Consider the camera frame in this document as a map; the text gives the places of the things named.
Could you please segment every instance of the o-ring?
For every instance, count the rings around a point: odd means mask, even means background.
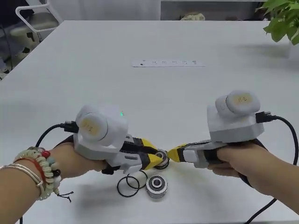
[[[124,179],[127,180],[128,178],[132,178],[132,179],[136,180],[136,181],[137,181],[137,184],[138,184],[138,188],[136,189],[136,192],[134,192],[133,194],[131,194],[131,195],[124,195],[124,194],[122,194],[122,193],[120,192],[120,190],[119,190],[119,185],[120,185],[120,182],[121,182],[122,180],[124,180]],[[135,195],[137,194],[137,192],[139,191],[139,189],[140,189],[140,183],[139,183],[139,181],[138,181],[135,177],[133,177],[133,176],[124,176],[123,178],[121,178],[121,179],[118,181],[116,188],[117,188],[118,193],[119,193],[121,196],[123,196],[123,197],[133,197],[133,196],[135,196]]]
[[[146,181],[147,181],[147,179],[148,179],[147,174],[146,174],[143,170],[139,170],[139,171],[142,172],[142,173],[145,175],[145,177],[146,177],[145,184],[144,184],[142,187],[138,186],[138,187],[136,188],[136,187],[133,187],[132,185],[130,185],[129,182],[128,182],[128,177],[132,177],[132,176],[129,176],[130,174],[128,174],[128,175],[126,176],[126,182],[127,182],[127,184],[129,185],[130,188],[133,188],[133,189],[135,189],[135,190],[139,190],[139,189],[144,188],[144,187],[146,186]]]

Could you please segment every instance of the ball bearing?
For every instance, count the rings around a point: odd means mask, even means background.
[[[155,174],[146,181],[146,192],[152,198],[163,197],[167,192],[167,187],[167,180],[160,174]]]
[[[160,157],[163,161],[156,165],[156,169],[165,169],[169,165],[169,157],[167,156],[167,152],[161,149],[158,149],[158,152],[155,154],[156,156]]]

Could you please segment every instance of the human hand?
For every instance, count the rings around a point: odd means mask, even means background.
[[[88,160],[79,155],[74,150],[74,144],[69,142],[58,145],[50,152],[58,163],[63,179],[81,176],[90,170],[101,171],[107,165],[104,161]]]
[[[247,176],[251,186],[262,194],[270,195],[270,185],[276,170],[283,161],[266,149],[247,144],[240,147],[219,149],[217,156],[223,164],[210,165],[208,169],[217,175],[239,177],[238,173]]]

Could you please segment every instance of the white bead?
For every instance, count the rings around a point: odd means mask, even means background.
[[[56,189],[59,187],[61,182],[61,176],[54,177],[53,188]]]

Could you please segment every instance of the white wall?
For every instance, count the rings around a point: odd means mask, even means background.
[[[27,0],[32,5],[38,0]],[[64,20],[160,20],[160,0],[51,0]]]

